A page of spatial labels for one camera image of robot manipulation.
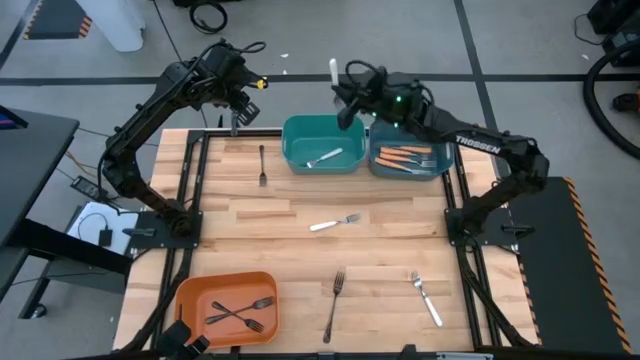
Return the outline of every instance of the gray floor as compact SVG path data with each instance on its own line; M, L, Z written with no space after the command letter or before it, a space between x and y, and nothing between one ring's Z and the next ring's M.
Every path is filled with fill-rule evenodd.
M106 78L156 76L177 60L153 4L132 0L146 22L145 46L123 54L110 47L99 29L83 40L25 41L20 39L0 69L7 78ZM573 17L586 12L593 0L463 0L484 74L583 74L602 55L599 47L573 37ZM28 0L0 0L0 48L4 46ZM158 0L180 55L189 58L218 39L195 31L188 13ZM247 55L255 71L276 75L327 73L327 61L344 64L364 59L391 71L471 74L453 0L244 0L224 5L229 25L221 34L237 46L267 41L267 49ZM591 35L581 22L581 33ZM608 68L606 72L621 72ZM469 122L484 123L473 82L432 82L438 105ZM603 104L611 97L635 91L634 83L597 85ZM640 346L640 269L635 254L635 190L640 163L615 148L594 125L584 108L581 83L488 83L500 129L537 138L551 159L551 173L572 177L581 195L594 240L634 348ZM153 91L151 85L0 86L4 106L46 112L80 120L83 128L110 133L134 113L134 105ZM267 91L250 93L262 109L255 126L281 126L290 116L332 113L328 83L274 83ZM223 113L205 108L206 121L215 126ZM636 116L611 114L612 122L640 144ZM202 127L203 119L190 109L176 113L165 127ZM149 143L156 143L158 134ZM104 138L78 132L71 152L95 165ZM144 147L138 156L143 176L151 174L156 148ZM79 174L68 159L59 168ZM77 205L85 202L56 172L30 217L62 229ZM19 279L38 275L43 264L30 261ZM64 358L104 353L111 346L122 297L96 290L53 283L44 302L49 315L18 321L17 313L30 291L19 285L0 304L0 348L7 358ZM36 338L39 346L25 348Z

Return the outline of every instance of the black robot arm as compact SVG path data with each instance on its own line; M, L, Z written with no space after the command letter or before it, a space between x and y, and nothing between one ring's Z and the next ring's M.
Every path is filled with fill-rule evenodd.
M369 70L356 79L349 73L354 64ZM337 98L346 104L338 114L341 129L349 127L358 112L368 113L398 125L418 140L458 143L507 161L511 168L509 176L484 195L471 197L461 209L449 211L447 221L461 236L480 234L491 211L522 193L544 188L549 160L534 139L460 121L436 107L431 91L418 80L402 73L387 74L384 67L352 61L347 64L347 77L348 81L332 86Z
M256 45L264 48L264 43ZM149 100L137 105L138 111L106 141L106 150L98 165L102 174L118 194L137 198L155 210L169 226L172 236L188 236L191 217L182 204L175 199L165 199L142 179L136 152L176 110L188 106L195 110L200 110L205 103L230 107L243 125L253 121L259 110L242 89L268 86L263 77L244 66L241 53L261 50L253 48L236 49L221 40L198 58L169 65Z

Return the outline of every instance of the butcher block tabletop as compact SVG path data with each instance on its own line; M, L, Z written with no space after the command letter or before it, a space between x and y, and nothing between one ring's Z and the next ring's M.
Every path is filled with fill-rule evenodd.
M162 134L151 186L166 197L176 196L187 133L170 129ZM265 271L279 291L276 337L241 352L399 352L405 344L415 344L418 351L472 350L458 262L447 240L442 180L382 179L369 173L366 162L349 175L294 175L280 144L278 137L216 137L209 144L201 243L190 276ZM265 147L266 187L258 183L259 145ZM491 159L461 150L471 193L482 194L495 180ZM196 149L192 169L198 153ZM187 194L192 193L194 172ZM460 206L458 184L453 185ZM357 223L309 231L312 224L354 213L362 216ZM520 333L536 343L516 257L495 247L483 250L494 300ZM128 343L155 307L165 252L149 251L133 264L114 348ZM180 259L178 255L176 268ZM346 280L332 339L325 344L340 269ZM435 325L409 281L412 271L420 273L443 327ZM483 342L489 344L486 317L479 300L476 304ZM165 326L173 323L173 314L172 304Z

